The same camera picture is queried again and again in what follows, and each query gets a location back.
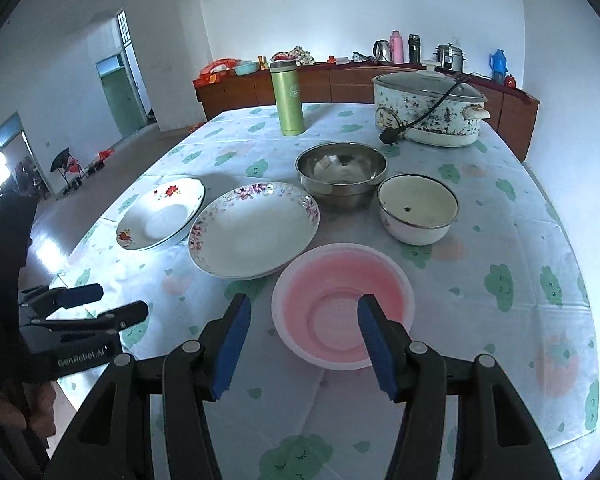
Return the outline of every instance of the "tablecloth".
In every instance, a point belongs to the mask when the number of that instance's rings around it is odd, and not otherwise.
[[[384,478],[403,406],[389,402],[372,368],[323,370],[287,349],[270,313],[279,273],[227,282],[195,267],[186,242],[129,254],[115,240],[126,209],[157,184],[195,176],[206,187],[206,206],[252,182],[298,184],[296,157],[320,142],[364,142],[384,153],[389,175],[426,174],[450,186],[460,204],[457,221],[438,243],[415,247],[383,229],[376,202],[354,213],[324,210],[310,248],[363,243],[396,261],[416,299],[411,337],[448,356],[472,360],[488,352],[497,358],[555,450],[563,478],[580,478],[587,453],[573,441],[591,432],[598,416],[594,325],[573,251],[528,173],[484,122],[478,141],[465,148],[406,140],[385,146],[373,105],[303,108],[307,130],[300,136],[282,136],[275,107],[232,110],[160,158],[89,229],[52,283],[100,283],[103,299],[58,316],[96,316],[144,300],[148,319],[125,330],[122,343],[136,358],[148,358],[195,338],[222,316],[236,292],[244,292],[253,313],[231,388],[219,402],[205,404],[224,478]],[[74,406],[101,371],[60,381]],[[155,468],[164,478],[159,398],[152,410]],[[448,397],[440,479],[451,476],[457,411],[457,399]]]

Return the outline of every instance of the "wooden cabinet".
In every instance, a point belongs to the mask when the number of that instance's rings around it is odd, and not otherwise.
[[[305,103],[374,102],[375,76],[418,66],[378,66],[350,63],[336,66],[322,63],[299,68],[300,93]],[[491,114],[487,123],[507,143],[520,162],[525,160],[536,124],[539,101],[524,92],[502,89],[491,81],[474,77],[471,85],[488,99]],[[198,88],[198,101],[206,118],[213,119],[226,110],[276,103],[268,70],[246,76],[228,76],[218,83]]]

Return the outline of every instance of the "silver screw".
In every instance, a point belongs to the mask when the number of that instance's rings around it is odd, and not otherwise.
[[[113,359],[113,364],[116,366],[126,366],[131,362],[131,356],[129,354],[120,354],[116,355],[116,358]]]
[[[187,341],[182,345],[182,349],[187,354],[193,354],[193,353],[197,352],[198,350],[200,350],[200,343],[197,342],[196,340]]]
[[[424,354],[427,352],[427,345],[421,341],[414,341],[409,345],[409,350],[411,350],[414,354]]]
[[[496,359],[494,359],[490,355],[482,354],[480,357],[478,357],[478,362],[485,368],[491,368],[495,366]]]

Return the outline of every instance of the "pot handle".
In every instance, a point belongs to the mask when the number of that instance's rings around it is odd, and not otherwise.
[[[462,111],[465,119],[489,119],[491,114],[484,108],[471,108],[467,107]]]

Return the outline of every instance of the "black thermos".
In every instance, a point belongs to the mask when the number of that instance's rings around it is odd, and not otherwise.
[[[409,35],[409,63],[420,63],[420,37]]]

